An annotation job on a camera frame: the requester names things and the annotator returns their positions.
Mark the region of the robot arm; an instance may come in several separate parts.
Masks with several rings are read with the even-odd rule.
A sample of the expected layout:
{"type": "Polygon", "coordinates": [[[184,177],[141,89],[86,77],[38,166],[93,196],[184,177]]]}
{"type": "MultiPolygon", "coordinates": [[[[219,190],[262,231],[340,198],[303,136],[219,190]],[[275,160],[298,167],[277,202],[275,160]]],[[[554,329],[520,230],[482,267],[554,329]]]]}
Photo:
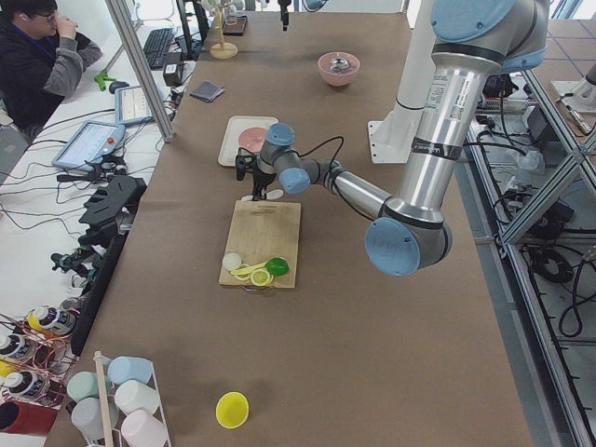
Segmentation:
{"type": "Polygon", "coordinates": [[[407,276],[440,262],[452,246],[441,206],[487,78],[536,67],[544,59],[546,1],[437,1],[429,25],[435,66],[421,119],[395,195],[334,160],[298,156],[293,130],[272,125],[252,163],[288,194],[321,184],[372,223],[365,249],[372,264],[407,276]]]}

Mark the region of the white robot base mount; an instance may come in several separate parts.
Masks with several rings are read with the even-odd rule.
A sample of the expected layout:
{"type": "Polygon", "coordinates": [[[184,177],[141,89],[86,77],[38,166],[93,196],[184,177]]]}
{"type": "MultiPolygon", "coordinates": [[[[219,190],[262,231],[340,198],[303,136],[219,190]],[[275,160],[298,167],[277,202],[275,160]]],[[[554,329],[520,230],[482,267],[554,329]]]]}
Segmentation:
{"type": "Polygon", "coordinates": [[[475,98],[469,73],[444,61],[436,66],[431,59],[433,6],[432,1],[421,3],[393,110],[384,120],[368,123],[375,164],[405,163],[416,138],[453,144],[475,98]]]}

